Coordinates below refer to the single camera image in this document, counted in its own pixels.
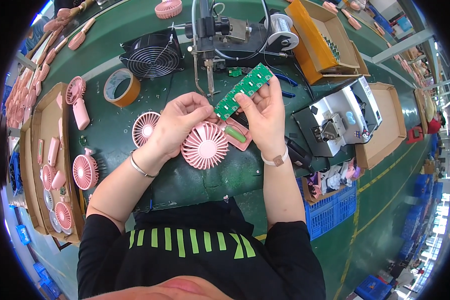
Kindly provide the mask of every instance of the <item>white machine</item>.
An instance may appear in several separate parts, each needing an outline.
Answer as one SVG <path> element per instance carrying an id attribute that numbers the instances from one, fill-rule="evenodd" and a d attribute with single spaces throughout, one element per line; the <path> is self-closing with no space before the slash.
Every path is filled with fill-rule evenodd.
<path id="1" fill-rule="evenodd" d="M 363 76 L 295 112 L 293 117 L 316 157 L 333 157 L 345 145 L 367 143 L 382 123 Z"/>

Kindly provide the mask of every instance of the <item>black fan grille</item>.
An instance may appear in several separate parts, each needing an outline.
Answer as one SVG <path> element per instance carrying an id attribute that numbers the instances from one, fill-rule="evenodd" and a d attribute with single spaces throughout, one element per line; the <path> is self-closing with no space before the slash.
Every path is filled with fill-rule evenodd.
<path id="1" fill-rule="evenodd" d="M 153 78 L 164 76 L 177 70 L 179 54 L 170 46 L 151 46 L 138 49 L 126 59 L 127 68 L 136 76 Z"/>

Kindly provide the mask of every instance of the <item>green circuit board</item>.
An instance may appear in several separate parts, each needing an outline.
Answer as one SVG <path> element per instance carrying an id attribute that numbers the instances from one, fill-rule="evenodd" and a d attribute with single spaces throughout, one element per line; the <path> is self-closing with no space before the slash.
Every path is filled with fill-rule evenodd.
<path id="1" fill-rule="evenodd" d="M 228 119 L 236 110 L 239 109 L 239 104 L 235 101 L 236 93 L 244 93 L 252 96 L 261 86 L 263 86 L 273 74 L 262 63 L 259 63 L 253 68 L 250 73 L 238 82 L 220 102 L 215 105 L 214 112 L 222 120 Z"/>

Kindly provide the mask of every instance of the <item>blue-handled pliers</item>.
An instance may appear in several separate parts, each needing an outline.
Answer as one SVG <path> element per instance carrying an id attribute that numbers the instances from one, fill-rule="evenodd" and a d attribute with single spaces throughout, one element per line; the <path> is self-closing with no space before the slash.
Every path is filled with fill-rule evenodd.
<path id="1" fill-rule="evenodd" d="M 277 73 L 273 73 L 278 79 L 282 79 L 284 81 L 288 81 L 293 87 L 298 87 L 299 84 L 294 81 L 291 78 L 288 78 L 287 76 L 283 75 L 283 74 L 277 74 Z M 282 96 L 283 97 L 287 97 L 287 98 L 294 98 L 295 94 L 294 93 L 288 93 L 282 90 Z"/>

